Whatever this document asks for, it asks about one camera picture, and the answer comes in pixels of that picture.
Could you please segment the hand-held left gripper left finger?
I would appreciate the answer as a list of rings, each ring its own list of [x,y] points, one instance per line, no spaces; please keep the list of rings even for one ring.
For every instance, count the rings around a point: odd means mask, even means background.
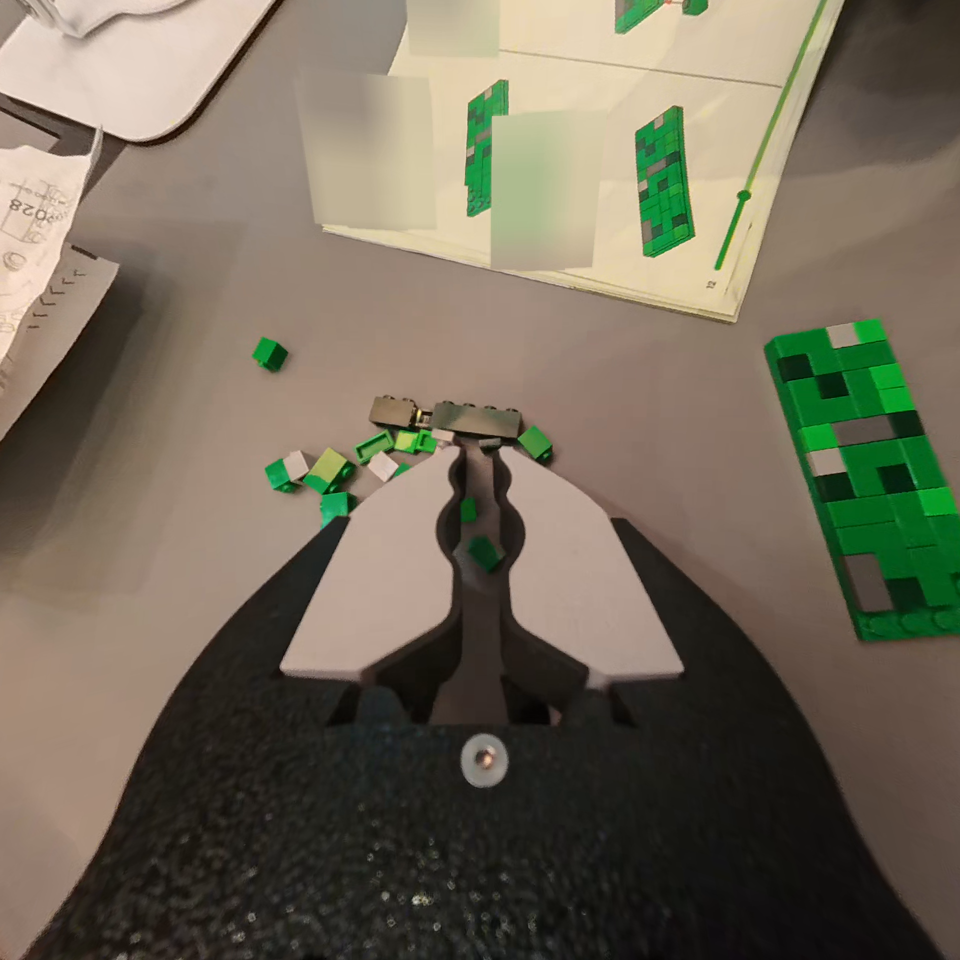
[[[430,719],[463,649],[461,447],[444,447],[330,522],[333,550],[280,662],[286,677],[391,690]]]

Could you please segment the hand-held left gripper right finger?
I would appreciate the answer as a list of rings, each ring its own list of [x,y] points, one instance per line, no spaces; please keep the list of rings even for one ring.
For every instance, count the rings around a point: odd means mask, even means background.
[[[582,694],[681,678],[681,656],[607,511],[515,447],[490,462],[507,554],[500,657],[510,721],[554,725]]]

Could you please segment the pile of small bricks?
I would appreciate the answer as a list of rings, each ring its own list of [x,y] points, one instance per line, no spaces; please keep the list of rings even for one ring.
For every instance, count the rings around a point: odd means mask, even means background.
[[[391,450],[436,453],[441,448],[451,447],[457,434],[442,429],[432,431],[398,430],[395,437],[389,430],[368,438],[354,448],[359,464],[366,465],[381,481],[388,482],[411,469],[408,462],[398,463],[390,459]],[[498,449],[503,438],[483,438],[481,447]],[[537,426],[530,426],[516,438],[522,450],[534,461],[548,462],[554,453],[552,441]],[[330,520],[347,516],[354,509],[354,496],[342,490],[350,479],[356,464],[332,448],[324,450],[318,458],[308,457],[303,451],[292,451],[284,458],[265,467],[270,487],[280,493],[292,494],[300,486],[306,486],[321,497],[320,510],[323,525]],[[465,497],[460,502],[461,524],[473,523],[478,513],[475,498]]]

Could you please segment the green brick plate assembly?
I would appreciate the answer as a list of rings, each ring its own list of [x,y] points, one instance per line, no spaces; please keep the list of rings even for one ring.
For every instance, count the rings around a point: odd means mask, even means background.
[[[764,354],[858,639],[957,637],[958,500],[882,320]]]

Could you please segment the grey desk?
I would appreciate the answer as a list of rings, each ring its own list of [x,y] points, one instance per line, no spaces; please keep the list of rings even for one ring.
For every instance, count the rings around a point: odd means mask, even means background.
[[[2,441],[2,954],[78,882],[187,668],[316,532],[264,465],[352,447],[398,391],[518,408],[746,629],[958,958],[958,642],[855,639],[762,356],[882,318],[958,483],[958,2],[846,2],[734,325],[323,233],[304,37],[374,72],[403,24],[402,2],[283,2],[198,119],[122,150],[78,211],[120,270]]]

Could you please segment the black brick with pin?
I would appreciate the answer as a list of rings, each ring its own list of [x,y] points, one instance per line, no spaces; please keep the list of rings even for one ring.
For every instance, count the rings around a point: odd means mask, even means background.
[[[368,420],[390,429],[430,432],[434,428],[433,414],[411,398],[397,399],[385,394],[374,398]]]

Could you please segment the long dark brick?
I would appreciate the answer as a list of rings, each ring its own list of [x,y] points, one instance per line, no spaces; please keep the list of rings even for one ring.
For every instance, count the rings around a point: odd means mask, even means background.
[[[515,440],[522,432],[522,414],[516,409],[441,401],[434,405],[431,427],[473,437]]]

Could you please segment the white paper sheets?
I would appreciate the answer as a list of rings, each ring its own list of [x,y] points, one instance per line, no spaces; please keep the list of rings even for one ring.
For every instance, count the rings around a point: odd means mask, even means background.
[[[1,150],[1,437],[66,359],[119,266],[70,243],[104,134],[87,153]]]

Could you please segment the open instruction booklet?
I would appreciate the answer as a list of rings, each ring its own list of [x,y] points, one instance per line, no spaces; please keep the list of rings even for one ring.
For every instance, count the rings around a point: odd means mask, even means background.
[[[842,2],[407,2],[296,94],[329,234],[734,323]]]

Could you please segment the clear plastic bag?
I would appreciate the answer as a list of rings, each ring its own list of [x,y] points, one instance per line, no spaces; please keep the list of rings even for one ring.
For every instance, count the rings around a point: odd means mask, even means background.
[[[150,17],[185,5],[186,1],[15,1],[40,26],[81,40],[116,18]]]

